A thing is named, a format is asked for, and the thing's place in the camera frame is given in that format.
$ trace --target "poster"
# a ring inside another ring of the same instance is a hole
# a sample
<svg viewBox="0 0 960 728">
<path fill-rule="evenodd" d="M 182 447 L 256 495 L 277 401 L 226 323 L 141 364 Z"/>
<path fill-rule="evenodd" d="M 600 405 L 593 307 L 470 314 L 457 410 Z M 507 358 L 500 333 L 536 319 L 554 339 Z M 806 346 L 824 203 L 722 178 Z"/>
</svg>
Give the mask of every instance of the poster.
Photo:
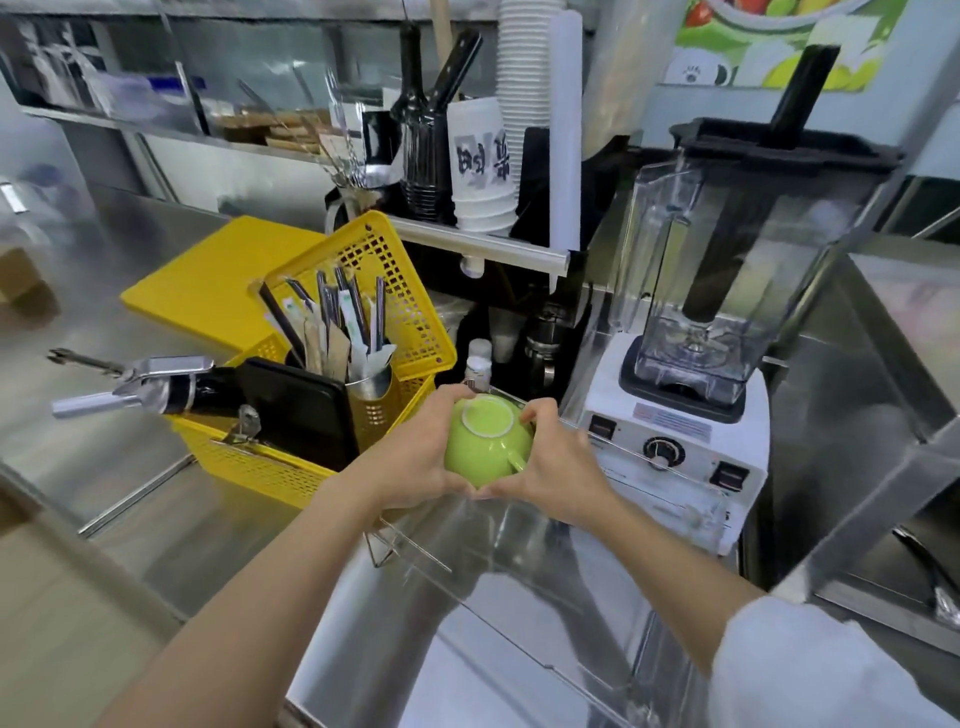
<svg viewBox="0 0 960 728">
<path fill-rule="evenodd" d="M 840 46 L 825 89 L 856 93 L 883 64 L 907 0 L 690 0 L 663 82 L 784 88 L 806 45 Z"/>
</svg>

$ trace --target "metal tongs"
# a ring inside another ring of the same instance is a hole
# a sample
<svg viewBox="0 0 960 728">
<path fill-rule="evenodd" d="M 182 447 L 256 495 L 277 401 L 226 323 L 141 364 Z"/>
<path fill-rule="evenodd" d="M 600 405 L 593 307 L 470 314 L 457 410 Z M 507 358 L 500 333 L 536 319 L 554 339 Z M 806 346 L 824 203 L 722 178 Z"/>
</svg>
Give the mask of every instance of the metal tongs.
<svg viewBox="0 0 960 728">
<path fill-rule="evenodd" d="M 51 349 L 47 359 L 54 364 L 77 364 L 94 369 L 119 383 L 111 392 L 97 392 L 51 403 L 58 420 L 68 420 L 124 407 L 145 407 L 162 411 L 170 392 L 170 377 L 197 375 L 216 366 L 210 356 L 152 356 L 133 364 L 97 359 L 69 349 Z"/>
</svg>

